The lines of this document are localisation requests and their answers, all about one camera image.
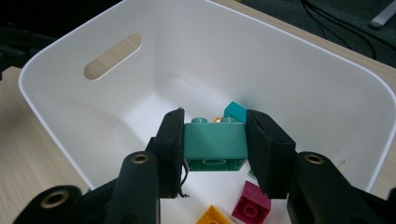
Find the building block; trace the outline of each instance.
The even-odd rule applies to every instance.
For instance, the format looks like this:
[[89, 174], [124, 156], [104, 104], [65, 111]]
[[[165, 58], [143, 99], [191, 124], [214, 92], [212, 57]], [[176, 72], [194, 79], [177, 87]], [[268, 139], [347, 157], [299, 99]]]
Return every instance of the building block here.
[[260, 187], [246, 181], [232, 216], [247, 224], [262, 224], [271, 211], [271, 200]]
[[184, 159], [190, 171], [238, 171], [248, 158], [245, 124], [195, 118], [185, 124]]
[[224, 117], [234, 117], [242, 123], [247, 122], [247, 110], [236, 102], [232, 101], [224, 109]]
[[213, 204], [210, 204], [209, 208], [204, 214], [198, 219], [196, 224], [231, 224], [231, 221], [227, 219]]

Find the teal block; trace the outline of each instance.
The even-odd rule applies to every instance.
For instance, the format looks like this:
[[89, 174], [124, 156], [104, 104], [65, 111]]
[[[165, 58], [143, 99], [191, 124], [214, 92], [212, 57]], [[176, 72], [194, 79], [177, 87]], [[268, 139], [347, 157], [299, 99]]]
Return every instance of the teal block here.
[[184, 158], [190, 171], [238, 171], [248, 158], [245, 124], [193, 119], [185, 124]]
[[247, 110], [236, 102], [232, 101], [224, 109], [224, 117], [234, 117], [237, 120], [246, 123], [247, 122]]

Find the bin handle hole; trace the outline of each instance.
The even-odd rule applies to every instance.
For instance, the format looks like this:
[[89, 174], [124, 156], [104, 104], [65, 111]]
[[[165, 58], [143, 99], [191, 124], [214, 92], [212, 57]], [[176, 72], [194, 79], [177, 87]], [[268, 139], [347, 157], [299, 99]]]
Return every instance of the bin handle hole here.
[[107, 49], [88, 63], [84, 68], [84, 77], [88, 80], [96, 80], [102, 77], [122, 60], [135, 53], [141, 46], [141, 43], [142, 37], [139, 34], [127, 35], [110, 49]]

